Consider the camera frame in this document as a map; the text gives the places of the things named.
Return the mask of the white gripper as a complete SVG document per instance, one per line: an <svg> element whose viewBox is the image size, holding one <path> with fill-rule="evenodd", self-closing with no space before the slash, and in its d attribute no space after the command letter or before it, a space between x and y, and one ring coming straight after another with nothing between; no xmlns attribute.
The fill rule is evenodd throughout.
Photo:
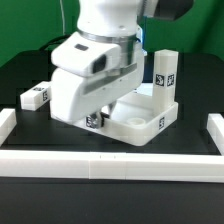
<svg viewBox="0 0 224 224"><path fill-rule="evenodd" d="M144 73L144 57L138 56L137 62L123 68L118 76L101 72L92 78L56 69L51 80L51 114L65 123L74 123L90 114L93 128L104 126L104 117L95 113L106 106L106 114L111 116L116 100L137 88Z"/></svg>

